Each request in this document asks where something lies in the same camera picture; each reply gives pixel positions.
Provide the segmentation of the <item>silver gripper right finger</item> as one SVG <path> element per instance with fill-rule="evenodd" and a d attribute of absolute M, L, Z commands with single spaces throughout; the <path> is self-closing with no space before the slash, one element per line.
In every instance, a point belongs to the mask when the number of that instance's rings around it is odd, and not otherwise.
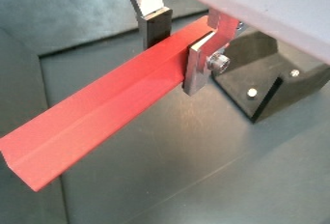
<path fill-rule="evenodd" d="M 193 95 L 205 85 L 215 70 L 223 72 L 229 59 L 223 55 L 224 48 L 236 35 L 239 21 L 227 14 L 208 10 L 207 27 L 209 31 L 189 46 L 183 90 Z"/>

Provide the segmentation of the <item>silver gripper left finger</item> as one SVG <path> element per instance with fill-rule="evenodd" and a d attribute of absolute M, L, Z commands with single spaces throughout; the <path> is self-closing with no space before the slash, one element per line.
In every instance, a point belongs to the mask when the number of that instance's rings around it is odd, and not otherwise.
<path fill-rule="evenodd" d="M 129 0 L 137 28 L 143 37 L 143 47 L 149 48 L 169 36 L 172 9 L 163 0 Z"/>

